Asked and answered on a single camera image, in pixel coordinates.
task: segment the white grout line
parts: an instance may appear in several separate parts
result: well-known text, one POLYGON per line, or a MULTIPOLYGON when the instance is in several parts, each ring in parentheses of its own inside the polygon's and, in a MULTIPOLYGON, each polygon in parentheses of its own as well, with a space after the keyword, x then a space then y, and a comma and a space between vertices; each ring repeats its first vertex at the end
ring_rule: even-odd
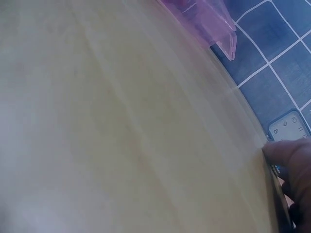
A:
POLYGON ((258 47, 258 45, 254 42, 254 40, 247 34, 247 32, 245 32, 236 22, 235 25, 237 26, 237 28, 239 28, 244 35, 253 43, 253 45, 257 48, 258 52, 262 55, 262 57, 264 58, 264 60, 267 62, 268 66, 270 67, 270 69, 272 70, 272 72, 274 73, 274 75, 276 76, 277 80, 280 82, 280 84, 282 85, 282 87, 284 88, 285 92, 287 93, 287 95, 289 96, 289 98, 291 99, 291 101, 293 102, 295 108, 300 112, 300 114, 302 115, 302 118, 304 119, 307 127, 309 128, 309 130, 311 130, 310 125, 308 124, 308 122, 306 121, 305 117, 303 116, 301 110, 299 109, 296 101, 293 99, 292 95, 290 94, 290 92, 288 91, 287 87, 285 86, 285 84, 283 83, 283 81, 281 80, 281 78, 278 76, 278 74, 276 73, 276 71, 273 69, 272 65, 269 64, 267 58, 265 57, 265 55, 263 54, 263 52, 261 51, 261 49, 258 47))
POLYGON ((236 23, 238 23, 245 15, 247 15, 248 13, 250 13, 252 10, 256 9, 257 7, 263 5, 265 2, 268 2, 269 0, 264 0, 260 3, 258 3, 256 6, 252 7, 251 9, 249 9, 248 11, 244 12, 244 14, 242 14, 240 16, 240 18, 236 21, 236 23))
POLYGON ((305 2, 311 6, 311 2, 309 2, 308 0, 305 0, 305 2))
POLYGON ((244 33, 244 35, 253 43, 253 45, 257 48, 258 52, 261 54, 261 56, 264 58, 264 60, 266 61, 266 63, 268 63, 267 58, 265 57, 265 55, 263 54, 263 52, 261 51, 261 49, 258 47, 258 45, 253 41, 253 39, 246 33, 246 31, 244 31, 236 22, 234 22, 234 24, 237 26, 238 29, 240 29, 241 32, 244 33))
POLYGON ((254 73, 252 73, 250 76, 248 76, 243 82, 241 82, 238 85, 238 88, 240 88, 241 86, 243 86, 248 80, 250 80, 251 78, 253 78, 256 74, 258 74, 259 72, 261 72, 262 70, 264 70, 265 68, 267 68, 269 66, 269 64, 265 64, 264 66, 262 66, 261 68, 259 68, 258 70, 256 70, 254 73))
MULTIPOLYGON (((282 15, 282 13, 278 10, 278 8, 276 7, 276 5, 274 4, 273 1, 271 1, 271 4, 274 6, 274 8, 276 9, 276 11, 278 12, 278 14, 281 16, 281 18, 284 20, 284 22, 287 24, 287 26, 289 26, 289 28, 293 31, 293 33, 297 36, 298 39, 300 39, 299 35, 296 33, 296 31, 293 29, 293 27, 289 24, 289 22, 284 18, 284 16, 282 15)), ((309 53, 311 53, 311 50, 308 48, 308 46, 305 44, 305 42, 301 41, 301 43, 304 45, 304 47, 308 50, 309 53)))
POLYGON ((274 59, 272 59, 270 62, 268 62, 267 64, 265 64, 264 66, 262 66, 261 68, 259 68, 258 70, 256 70, 254 73, 252 73, 250 76, 248 76, 243 82, 241 82, 238 85, 238 88, 240 88, 241 86, 243 86, 248 80, 250 80, 251 78, 253 78, 256 74, 258 74, 260 71, 262 71, 263 69, 265 69, 266 67, 268 67, 269 64, 273 63, 274 61, 276 61, 278 58, 280 58, 282 55, 284 55, 287 51, 289 51, 292 47, 294 47, 296 44, 298 44, 300 41, 302 41, 307 35, 311 34, 311 29, 305 33, 302 37, 300 37, 300 39, 296 40, 294 43, 292 43, 287 49, 285 49, 283 52, 281 52, 278 56, 276 56, 274 59))
POLYGON ((301 111, 304 110, 305 107, 307 107, 310 103, 311 103, 311 100, 309 100, 308 102, 306 102, 306 103, 300 108, 300 110, 301 110, 301 111))

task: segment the finger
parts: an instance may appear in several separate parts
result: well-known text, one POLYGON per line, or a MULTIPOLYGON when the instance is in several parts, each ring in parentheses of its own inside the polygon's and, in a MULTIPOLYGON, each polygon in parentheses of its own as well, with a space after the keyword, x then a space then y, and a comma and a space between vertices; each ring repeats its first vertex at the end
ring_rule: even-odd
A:
POLYGON ((289 182, 284 182, 284 184, 282 184, 282 192, 284 193, 284 195, 286 195, 287 197, 289 197, 290 199, 294 201, 294 195, 292 193, 289 182))
POLYGON ((267 160, 276 165, 288 166, 291 157, 306 140, 269 142, 262 148, 267 160))
POLYGON ((292 204, 288 210, 290 217, 292 219, 292 221, 296 224, 299 225, 302 223, 302 214, 300 212, 299 209, 299 205, 297 205, 296 203, 292 204))

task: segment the light wood surface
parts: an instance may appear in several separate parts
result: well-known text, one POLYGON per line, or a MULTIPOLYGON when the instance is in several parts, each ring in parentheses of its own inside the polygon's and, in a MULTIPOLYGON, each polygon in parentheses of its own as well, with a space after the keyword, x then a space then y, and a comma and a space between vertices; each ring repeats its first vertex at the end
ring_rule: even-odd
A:
POLYGON ((272 233, 266 138, 154 0, 0 2, 0 228, 272 233))

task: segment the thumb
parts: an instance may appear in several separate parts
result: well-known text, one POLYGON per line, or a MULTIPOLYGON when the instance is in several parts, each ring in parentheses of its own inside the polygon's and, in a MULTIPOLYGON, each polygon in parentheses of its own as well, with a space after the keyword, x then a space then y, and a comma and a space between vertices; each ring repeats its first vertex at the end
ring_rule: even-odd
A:
POLYGON ((309 143, 310 141, 305 138, 296 141, 268 142, 262 151, 270 163, 288 167, 291 158, 309 143))

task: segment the wood grain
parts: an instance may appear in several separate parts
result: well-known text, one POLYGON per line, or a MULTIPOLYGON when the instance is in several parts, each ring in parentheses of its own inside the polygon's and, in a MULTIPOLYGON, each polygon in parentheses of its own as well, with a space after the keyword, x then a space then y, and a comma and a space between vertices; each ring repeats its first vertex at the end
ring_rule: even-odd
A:
POLYGON ((276 232, 259 123, 156 1, 0 4, 7 232, 276 232))

